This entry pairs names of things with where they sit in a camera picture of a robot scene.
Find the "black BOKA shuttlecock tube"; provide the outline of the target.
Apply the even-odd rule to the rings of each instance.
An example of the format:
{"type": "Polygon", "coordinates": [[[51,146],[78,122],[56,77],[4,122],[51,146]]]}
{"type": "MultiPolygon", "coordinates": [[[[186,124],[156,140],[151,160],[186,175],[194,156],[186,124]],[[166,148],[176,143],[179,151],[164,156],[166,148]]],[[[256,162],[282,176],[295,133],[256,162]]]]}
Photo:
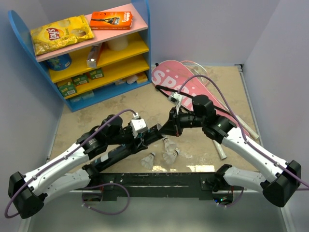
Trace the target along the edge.
{"type": "Polygon", "coordinates": [[[136,138],[132,143],[120,145],[93,160],[90,164],[94,166],[98,172],[102,172],[126,157],[148,149],[149,145],[163,138],[159,132],[161,128],[161,124],[157,123],[148,129],[141,137],[136,138]]]}

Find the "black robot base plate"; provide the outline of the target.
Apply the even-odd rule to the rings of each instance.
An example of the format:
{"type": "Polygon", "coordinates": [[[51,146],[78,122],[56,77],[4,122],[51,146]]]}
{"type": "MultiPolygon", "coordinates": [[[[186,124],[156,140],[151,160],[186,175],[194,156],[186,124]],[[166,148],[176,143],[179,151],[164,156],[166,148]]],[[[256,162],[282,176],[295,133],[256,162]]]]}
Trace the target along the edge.
{"type": "Polygon", "coordinates": [[[228,205],[236,199],[236,190],[215,183],[214,173],[100,173],[86,189],[100,190],[104,201],[115,201],[126,197],[124,186],[130,197],[146,198],[195,198],[228,205]]]}

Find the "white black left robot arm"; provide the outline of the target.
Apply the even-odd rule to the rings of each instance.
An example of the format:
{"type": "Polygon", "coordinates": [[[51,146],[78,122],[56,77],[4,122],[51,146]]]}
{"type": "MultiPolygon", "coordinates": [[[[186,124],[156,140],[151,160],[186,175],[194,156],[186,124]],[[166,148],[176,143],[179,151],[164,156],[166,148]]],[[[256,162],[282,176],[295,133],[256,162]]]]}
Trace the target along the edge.
{"type": "Polygon", "coordinates": [[[101,125],[84,133],[57,158],[26,174],[12,174],[5,217],[20,216],[26,219],[38,213],[45,203],[63,191],[84,187],[96,189],[100,178],[91,173],[91,166],[74,174],[68,174],[68,171],[102,154],[109,145],[123,145],[132,154],[146,148],[145,135],[149,129],[145,120],[134,113],[126,127],[122,123],[119,114],[109,115],[101,125]]]}

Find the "white shuttlecock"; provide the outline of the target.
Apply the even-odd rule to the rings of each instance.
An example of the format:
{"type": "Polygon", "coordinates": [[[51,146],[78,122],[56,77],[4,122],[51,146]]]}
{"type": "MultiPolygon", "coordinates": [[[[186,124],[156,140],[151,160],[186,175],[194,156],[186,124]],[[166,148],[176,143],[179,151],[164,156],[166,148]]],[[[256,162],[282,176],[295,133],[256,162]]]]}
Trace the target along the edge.
{"type": "Polygon", "coordinates": [[[173,152],[177,148],[177,145],[173,141],[171,141],[168,137],[163,138],[163,143],[166,152],[173,152]]]}
{"type": "Polygon", "coordinates": [[[151,152],[148,156],[141,159],[140,161],[141,165],[144,168],[151,170],[153,168],[153,162],[154,162],[155,156],[156,156],[155,152],[151,152]]]}
{"type": "Polygon", "coordinates": [[[179,155],[180,151],[178,149],[173,150],[172,152],[165,152],[163,154],[163,158],[166,161],[167,164],[172,165],[177,156],[179,155]]]}

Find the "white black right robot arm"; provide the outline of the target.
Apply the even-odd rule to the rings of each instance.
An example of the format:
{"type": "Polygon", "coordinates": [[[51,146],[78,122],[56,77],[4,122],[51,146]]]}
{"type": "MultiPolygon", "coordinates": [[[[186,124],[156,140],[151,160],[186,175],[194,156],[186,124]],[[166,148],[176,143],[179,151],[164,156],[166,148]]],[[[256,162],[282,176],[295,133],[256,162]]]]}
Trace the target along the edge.
{"type": "Polygon", "coordinates": [[[213,102],[205,95],[192,98],[193,111],[188,113],[180,110],[182,96],[179,93],[172,93],[168,100],[175,107],[159,130],[161,134],[179,137],[185,128],[201,128],[208,138],[230,148],[257,169],[250,172],[224,165],[215,173],[217,188],[243,187],[262,193],[277,207],[286,205],[300,186],[301,165],[298,162],[287,162],[261,147],[233,121],[217,114],[213,102]]]}

